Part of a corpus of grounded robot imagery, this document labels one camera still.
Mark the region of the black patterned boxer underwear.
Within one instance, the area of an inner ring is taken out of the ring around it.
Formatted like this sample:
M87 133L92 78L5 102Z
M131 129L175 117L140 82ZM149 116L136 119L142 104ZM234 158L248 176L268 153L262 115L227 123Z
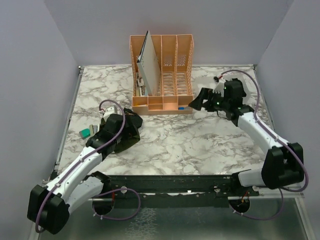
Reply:
M127 133L129 135L129 148L135 145L140 141L140 134L139 134L139 128L142 126L143 119L135 112L133 112L129 108L124 108L125 116L127 116L127 119L129 120L128 127L126 128ZM105 120L103 117L100 120L100 125L104 124ZM125 150L99 150L98 152L102 154L103 157L108 156L111 153L121 153Z

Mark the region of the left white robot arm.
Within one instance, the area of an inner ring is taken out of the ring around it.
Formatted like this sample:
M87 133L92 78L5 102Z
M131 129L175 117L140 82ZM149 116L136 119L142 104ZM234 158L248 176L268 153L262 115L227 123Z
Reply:
M27 218L36 224L36 232L57 234L70 217L67 203L80 182L121 142L126 115L111 114L104 126L90 139L66 170L45 186L37 184L30 192Z

